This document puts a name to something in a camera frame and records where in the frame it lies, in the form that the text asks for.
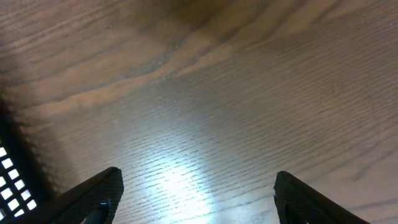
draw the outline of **wooden table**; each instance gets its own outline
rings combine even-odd
[[[287,170],[398,222],[398,2],[0,2],[0,88],[57,192],[123,170],[115,223],[277,223]]]

